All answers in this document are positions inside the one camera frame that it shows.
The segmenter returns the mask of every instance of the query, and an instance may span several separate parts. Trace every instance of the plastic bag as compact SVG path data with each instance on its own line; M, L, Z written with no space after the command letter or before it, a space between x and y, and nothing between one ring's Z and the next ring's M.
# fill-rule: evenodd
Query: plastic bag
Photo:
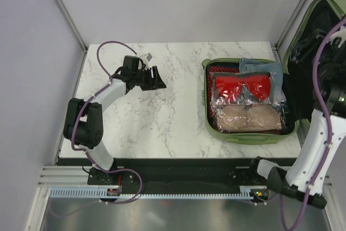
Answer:
M285 124L284 106L269 104L213 106L220 132L280 130Z
M285 101L270 72L232 74L212 73L211 105L228 104L274 104Z

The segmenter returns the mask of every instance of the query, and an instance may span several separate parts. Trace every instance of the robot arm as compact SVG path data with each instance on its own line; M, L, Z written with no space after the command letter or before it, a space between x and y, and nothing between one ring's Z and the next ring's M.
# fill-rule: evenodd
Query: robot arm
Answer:
M332 134L331 143L327 143L326 118L320 104L315 102L308 136L297 160L288 172L260 157L253 162L257 165L257 173L267 180L268 189L299 201L304 200L305 192L308 190L307 204L319 208L324 208L327 204L322 196L324 178L336 150L346 136L346 87L333 80L336 70L343 69L342 66L338 66L338 63L339 54L346 48L345 32L346 30L343 29L332 35L330 38L332 42L336 38L341 38L341 42L337 43L339 52L332 58L332 62L320 64L319 70L322 82L321 95L330 114L333 129L330 133Z
M107 88L98 94L92 103L87 105L82 115L86 116L86 121L79 122L75 135L75 143L85 150L98 166L105 170L112 167L114 158L108 153L102 142L103 112L135 86L141 87L143 91L166 88L157 67L149 68L141 58L135 56L125 56L123 66L117 69L112 78L112 82L107 83L109 86L105 85ZM72 98L70 100L63 130L65 138L72 139L77 115L88 99Z

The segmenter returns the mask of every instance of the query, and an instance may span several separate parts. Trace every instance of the suitcase lid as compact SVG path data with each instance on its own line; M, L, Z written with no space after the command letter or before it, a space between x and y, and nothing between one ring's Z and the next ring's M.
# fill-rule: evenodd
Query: suitcase lid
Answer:
M346 0L314 0L285 53L283 90L289 94L292 104L289 109L297 120L311 120L315 102L312 63L325 35L345 15ZM339 49L332 45L325 47L319 71L327 73L323 76L324 83L337 82L346 86L346 42Z

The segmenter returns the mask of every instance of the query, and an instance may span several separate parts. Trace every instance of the open suitcase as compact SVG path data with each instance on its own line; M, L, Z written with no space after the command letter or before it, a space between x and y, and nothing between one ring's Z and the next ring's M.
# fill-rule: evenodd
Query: open suitcase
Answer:
M210 108L210 88L208 76L214 66L239 67L240 59L217 58L204 60L204 92L205 124L208 132L221 140L240 144L277 143L297 132L299 124L310 126L313 110L312 61L320 43L328 31L346 15L346 0L314 0L307 9L298 30L296 31L283 60L282 90L287 99L289 112L285 114L285 127L279 133L221 133L213 125ZM325 77L333 78L346 85L346 42L340 47L329 45L324 49L320 61L328 72ZM270 60L258 60L270 63Z

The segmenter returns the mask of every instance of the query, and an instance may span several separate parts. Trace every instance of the green suitcase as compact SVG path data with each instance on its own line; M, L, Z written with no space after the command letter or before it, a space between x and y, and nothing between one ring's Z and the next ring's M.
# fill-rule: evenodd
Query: green suitcase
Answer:
M203 101L205 109L205 124L208 132L215 138L231 143L240 144L270 144L297 132L300 123L310 126L312 105L312 63L311 68L306 65L302 68L295 57L303 57L304 61L311 62L316 54L317 48L322 41L320 38L313 38L315 32L328 32L346 14L346 0L314 0L307 9L297 32L295 33L287 52L284 56L284 83L282 90L287 99L289 113L286 115L285 130L280 134L265 133L221 133L211 126L211 119L208 116L209 105L207 100L207 77L208 68L211 65L238 64L238 58L217 58L214 60L204 60L204 92ZM259 60L264 63L273 62L271 60Z

